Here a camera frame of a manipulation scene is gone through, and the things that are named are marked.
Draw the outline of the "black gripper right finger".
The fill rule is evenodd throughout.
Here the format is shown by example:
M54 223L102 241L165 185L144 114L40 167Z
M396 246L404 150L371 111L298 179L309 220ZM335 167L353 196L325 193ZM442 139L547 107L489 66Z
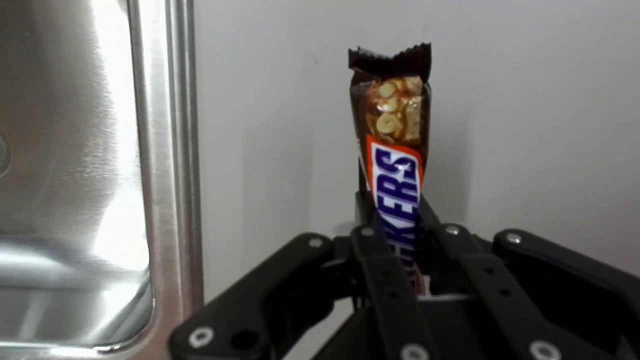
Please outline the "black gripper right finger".
M419 200L417 263L462 295L506 360L637 360L640 278L522 227L491 240Z

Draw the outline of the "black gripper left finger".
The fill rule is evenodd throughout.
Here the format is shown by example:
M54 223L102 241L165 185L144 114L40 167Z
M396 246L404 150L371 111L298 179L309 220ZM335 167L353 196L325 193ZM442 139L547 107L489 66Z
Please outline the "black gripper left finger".
M433 360L428 325L380 225L347 235L304 231L175 325L169 360L282 360L353 300L341 333L327 341L337 360L366 348L377 360Z

